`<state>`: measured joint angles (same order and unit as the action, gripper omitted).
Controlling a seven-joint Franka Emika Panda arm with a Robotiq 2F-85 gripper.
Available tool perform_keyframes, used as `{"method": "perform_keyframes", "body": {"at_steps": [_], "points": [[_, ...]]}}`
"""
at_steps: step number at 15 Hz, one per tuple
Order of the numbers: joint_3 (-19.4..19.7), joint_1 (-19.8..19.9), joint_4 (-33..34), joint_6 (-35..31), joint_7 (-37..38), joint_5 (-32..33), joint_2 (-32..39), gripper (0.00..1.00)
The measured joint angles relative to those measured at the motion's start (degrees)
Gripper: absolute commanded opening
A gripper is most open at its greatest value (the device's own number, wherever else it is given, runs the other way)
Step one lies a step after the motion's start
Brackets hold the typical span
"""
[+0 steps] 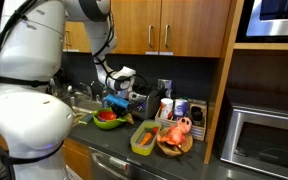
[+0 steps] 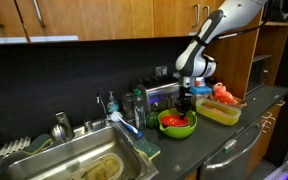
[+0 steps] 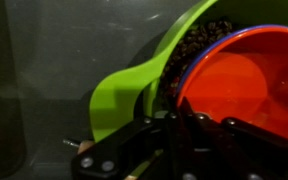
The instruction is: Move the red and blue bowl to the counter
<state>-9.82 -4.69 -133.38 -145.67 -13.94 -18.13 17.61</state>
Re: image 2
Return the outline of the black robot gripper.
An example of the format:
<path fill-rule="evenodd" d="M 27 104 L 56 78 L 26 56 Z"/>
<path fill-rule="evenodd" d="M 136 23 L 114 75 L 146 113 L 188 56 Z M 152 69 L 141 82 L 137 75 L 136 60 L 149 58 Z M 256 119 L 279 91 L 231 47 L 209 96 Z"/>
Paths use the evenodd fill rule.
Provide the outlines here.
<path fill-rule="evenodd" d="M 193 94 L 189 88 L 180 87 L 179 96 L 177 98 L 177 110 L 180 112 L 180 119 L 183 120 L 186 117 L 186 112 L 191 107 L 191 98 Z"/>

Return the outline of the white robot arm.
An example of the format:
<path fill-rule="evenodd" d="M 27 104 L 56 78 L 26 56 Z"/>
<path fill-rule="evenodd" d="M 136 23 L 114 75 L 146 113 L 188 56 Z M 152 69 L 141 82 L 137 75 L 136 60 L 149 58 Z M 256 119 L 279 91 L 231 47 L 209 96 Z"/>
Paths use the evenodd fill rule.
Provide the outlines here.
<path fill-rule="evenodd" d="M 209 77 L 216 69 L 215 60 L 205 55 L 204 49 L 213 39 L 226 36 L 226 31 L 249 24 L 266 2 L 267 0 L 224 0 L 223 4 L 207 17 L 188 47 L 177 58 L 175 68 L 180 78 L 175 107 L 181 119 L 191 108 L 191 79 Z"/>

